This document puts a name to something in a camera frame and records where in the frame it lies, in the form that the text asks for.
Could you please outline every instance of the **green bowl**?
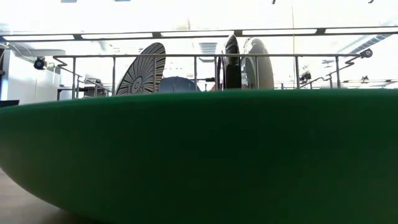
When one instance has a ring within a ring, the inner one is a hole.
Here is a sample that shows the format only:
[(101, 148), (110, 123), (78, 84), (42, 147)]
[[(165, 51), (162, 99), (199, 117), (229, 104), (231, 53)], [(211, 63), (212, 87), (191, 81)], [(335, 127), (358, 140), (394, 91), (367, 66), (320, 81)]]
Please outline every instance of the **green bowl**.
[(114, 223), (397, 223), (398, 91), (232, 91), (0, 110), (0, 166)]

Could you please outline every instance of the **light fixture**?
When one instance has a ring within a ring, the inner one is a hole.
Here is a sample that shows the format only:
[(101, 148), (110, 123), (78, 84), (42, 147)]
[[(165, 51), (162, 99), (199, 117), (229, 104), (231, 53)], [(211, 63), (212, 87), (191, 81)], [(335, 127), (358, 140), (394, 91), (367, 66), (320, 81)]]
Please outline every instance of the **light fixture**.
[(152, 37), (151, 33), (136, 33), (136, 34), (83, 34), (84, 39), (118, 39), (118, 38), (145, 38)]
[(196, 37), (196, 36), (229, 36), (234, 34), (232, 30), (224, 31), (185, 31), (185, 32), (163, 32), (162, 37)]
[(73, 35), (10, 35), (3, 36), (5, 40), (10, 41), (30, 41), (30, 40), (73, 40)]
[(350, 33), (383, 33), (383, 32), (398, 32), (398, 27), (377, 27), (377, 28), (339, 28), (327, 29), (326, 34), (350, 34)]
[(275, 30), (244, 30), (242, 35), (293, 35), (314, 34), (316, 29), (275, 29)]

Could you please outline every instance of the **patterned plate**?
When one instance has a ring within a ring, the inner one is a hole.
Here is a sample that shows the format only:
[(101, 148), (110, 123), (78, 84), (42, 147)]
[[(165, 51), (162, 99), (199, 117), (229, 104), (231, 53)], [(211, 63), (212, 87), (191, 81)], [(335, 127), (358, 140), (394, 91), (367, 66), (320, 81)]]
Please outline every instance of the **patterned plate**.
[[(153, 43), (141, 54), (166, 54), (161, 43)], [(156, 79), (154, 82), (154, 62), (156, 59)], [(139, 57), (136, 58), (116, 89), (116, 96), (133, 94), (151, 94), (159, 89), (159, 83), (163, 77), (165, 57)]]

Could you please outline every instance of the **metal rack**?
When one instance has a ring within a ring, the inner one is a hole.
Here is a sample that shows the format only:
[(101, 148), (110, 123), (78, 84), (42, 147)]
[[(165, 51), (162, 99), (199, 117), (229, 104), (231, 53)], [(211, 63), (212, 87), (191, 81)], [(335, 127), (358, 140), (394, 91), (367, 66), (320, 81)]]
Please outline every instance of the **metal rack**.
[[(352, 65), (354, 65), (354, 60), (356, 60), (357, 58), (364, 58), (364, 52), (360, 53), (360, 54), (165, 54), (165, 55), (59, 55), (59, 56), (53, 56), (53, 58), (60, 62), (61, 64), (59, 65), (59, 67), (61, 67), (62, 69), (71, 72), (73, 74), (73, 83), (72, 83), (72, 98), (78, 97), (78, 93), (76, 93), (76, 77), (82, 77), (79, 74), (76, 74), (76, 59), (77, 58), (112, 58), (113, 59), (113, 73), (112, 73), (112, 89), (109, 90), (95, 82), (92, 82), (91, 80), (88, 80), (90, 83), (94, 84), (95, 87), (97, 88), (103, 88), (108, 92), (111, 92), (112, 95), (115, 94), (116, 88), (115, 88), (115, 78), (116, 78), (116, 59), (117, 58), (126, 58), (126, 57), (153, 57), (153, 58), (159, 58), (159, 57), (193, 57), (194, 59), (194, 74), (195, 74), (195, 79), (194, 82), (197, 85), (198, 83), (198, 72), (197, 72), (197, 58), (198, 57), (214, 57), (215, 59), (215, 83), (219, 84), (220, 80), (218, 80), (217, 77), (217, 58), (218, 57), (254, 57), (256, 60), (256, 69), (255, 69), (255, 74), (256, 74), (256, 78), (258, 79), (259, 77), (259, 72), (258, 72), (258, 58), (259, 57), (294, 57), (295, 58), (295, 81), (297, 83), (297, 89), (300, 89), (306, 85), (310, 85), (311, 83), (320, 80), (320, 79), (324, 79), (323, 77), (317, 78), (314, 81), (311, 81), (310, 83), (306, 83), (302, 86), (300, 86), (300, 73), (299, 73), (299, 58), (300, 57), (334, 57), (336, 60), (336, 71), (329, 73), (327, 75), (327, 77), (329, 77), (328, 79), (331, 81), (331, 75), (332, 74), (336, 74), (336, 78), (337, 78), (337, 84), (338, 84), (338, 88), (341, 87), (341, 80), (340, 80), (340, 70), (348, 68)], [(352, 57), (352, 59), (348, 60), (347, 62), (345, 62), (345, 64), (347, 64), (346, 66), (344, 66), (343, 68), (340, 68), (339, 66), (339, 59), (340, 57)], [(69, 71), (67, 70), (66, 67), (68, 64), (65, 63), (64, 61), (61, 60), (61, 58), (72, 58), (73, 59), (73, 71)]]
[[(323, 82), (328, 82), (330, 88), (334, 88), (334, 84), (337, 84), (335, 82), (331, 82), (331, 78), (324, 78), (324, 79), (316, 79), (314, 82), (308, 82), (308, 83), (303, 83), (303, 85), (301, 86), (302, 88), (305, 87), (307, 89), (319, 89), (319, 88), (323, 88), (324, 86), (320, 86), (320, 85), (316, 85), (319, 83), (323, 83)], [(276, 90), (291, 90), (294, 89), (294, 87), (292, 87), (292, 85), (295, 83), (295, 81), (282, 81), (282, 82), (276, 82), (275, 83), (275, 89)], [(341, 86), (342, 88), (359, 88), (361, 85), (364, 84), (372, 84), (372, 85), (376, 85), (378, 87), (385, 87), (386, 85), (390, 85), (393, 83), (398, 83), (398, 80), (396, 79), (387, 79), (387, 80), (345, 80), (343, 82), (341, 82), (341, 84), (357, 84), (357, 85), (353, 85), (353, 86)]]

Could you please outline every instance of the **ceiling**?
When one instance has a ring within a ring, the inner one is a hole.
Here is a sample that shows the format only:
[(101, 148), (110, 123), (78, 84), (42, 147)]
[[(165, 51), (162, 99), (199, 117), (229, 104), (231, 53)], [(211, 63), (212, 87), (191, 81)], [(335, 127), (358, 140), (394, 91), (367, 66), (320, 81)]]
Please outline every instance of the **ceiling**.
[[(188, 29), (272, 29), (307, 27), (351, 27), (398, 25), (398, 1), (375, 0), (5, 0), (0, 14), (0, 34), (66, 34), (96, 32), (145, 32)], [(359, 36), (323, 37), (264, 37), (270, 54), (337, 53)], [(41, 42), (13, 44), (14, 48), (35, 56), (35, 50), (62, 50), (68, 55), (83, 54), (136, 54), (154, 40), (115, 40), (84, 42)], [(162, 40), (168, 54), (193, 54), (195, 43), (219, 42), (223, 39)], [(324, 68), (324, 58), (303, 58), (300, 64), (314, 65), (319, 74)], [(133, 58), (117, 61), (117, 74), (121, 77)], [(193, 60), (175, 58), (167, 62), (169, 70), (189, 74)], [(277, 80), (293, 78), (292, 58), (272, 58)], [(78, 73), (110, 81), (111, 59), (78, 59)]]

